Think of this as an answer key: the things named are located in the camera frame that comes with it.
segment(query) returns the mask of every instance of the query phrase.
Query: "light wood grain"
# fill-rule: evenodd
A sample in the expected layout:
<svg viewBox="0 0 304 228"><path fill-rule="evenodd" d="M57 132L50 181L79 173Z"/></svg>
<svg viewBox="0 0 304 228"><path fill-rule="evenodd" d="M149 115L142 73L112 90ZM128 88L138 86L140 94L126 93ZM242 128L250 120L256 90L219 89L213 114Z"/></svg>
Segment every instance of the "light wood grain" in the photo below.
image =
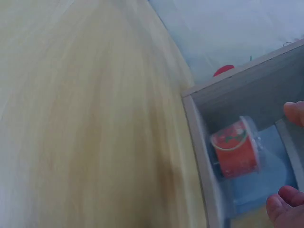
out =
<svg viewBox="0 0 304 228"><path fill-rule="evenodd" d="M192 77L146 0L2 0L0 53L0 227L206 227Z"/></svg>

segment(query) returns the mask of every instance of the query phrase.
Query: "finger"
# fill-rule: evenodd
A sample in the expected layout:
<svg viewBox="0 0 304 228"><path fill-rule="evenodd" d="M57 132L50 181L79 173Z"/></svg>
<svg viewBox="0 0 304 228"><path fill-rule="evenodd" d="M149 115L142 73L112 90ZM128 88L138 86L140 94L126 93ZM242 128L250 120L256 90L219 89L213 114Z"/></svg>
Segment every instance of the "finger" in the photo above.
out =
<svg viewBox="0 0 304 228"><path fill-rule="evenodd" d="M290 122L304 127L304 101L287 102L284 105L284 112Z"/></svg>
<svg viewBox="0 0 304 228"><path fill-rule="evenodd" d="M270 221L275 223L277 218L287 212L290 209L290 206L278 195L274 194L268 197L266 202L267 214Z"/></svg>
<svg viewBox="0 0 304 228"><path fill-rule="evenodd" d="M282 187L279 191L279 195L292 207L304 205L304 193L291 186Z"/></svg>

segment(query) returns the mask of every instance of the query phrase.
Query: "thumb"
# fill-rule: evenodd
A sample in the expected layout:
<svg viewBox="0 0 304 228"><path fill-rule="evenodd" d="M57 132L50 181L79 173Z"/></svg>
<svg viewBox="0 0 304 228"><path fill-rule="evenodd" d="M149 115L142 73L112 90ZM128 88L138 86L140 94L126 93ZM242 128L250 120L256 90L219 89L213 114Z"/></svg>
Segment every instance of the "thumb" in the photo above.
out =
<svg viewBox="0 0 304 228"><path fill-rule="evenodd" d="M284 112L290 122L304 127L304 101L297 103L287 102L284 105Z"/></svg>
<svg viewBox="0 0 304 228"><path fill-rule="evenodd" d="M290 208L291 207L278 194L273 194L267 199L267 214L273 224L279 216L287 212Z"/></svg>

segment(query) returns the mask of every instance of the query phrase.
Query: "light blue wall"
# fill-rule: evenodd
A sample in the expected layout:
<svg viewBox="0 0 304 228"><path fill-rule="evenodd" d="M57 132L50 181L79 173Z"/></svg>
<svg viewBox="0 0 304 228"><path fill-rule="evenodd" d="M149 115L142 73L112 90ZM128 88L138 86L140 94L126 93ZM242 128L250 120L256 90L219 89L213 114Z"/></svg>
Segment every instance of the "light blue wall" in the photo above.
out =
<svg viewBox="0 0 304 228"><path fill-rule="evenodd" d="M149 0L197 83L304 38L304 0Z"/></svg>

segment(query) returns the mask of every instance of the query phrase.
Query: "hand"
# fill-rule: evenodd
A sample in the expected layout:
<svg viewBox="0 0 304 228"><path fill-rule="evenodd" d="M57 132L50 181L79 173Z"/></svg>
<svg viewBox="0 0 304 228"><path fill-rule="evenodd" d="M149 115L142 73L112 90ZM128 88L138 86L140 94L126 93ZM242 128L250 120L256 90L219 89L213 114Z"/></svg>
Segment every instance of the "hand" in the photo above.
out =
<svg viewBox="0 0 304 228"><path fill-rule="evenodd" d="M289 121L304 127L304 101L286 103L284 112ZM285 186L267 199L267 213L275 228L304 227L304 193Z"/></svg>

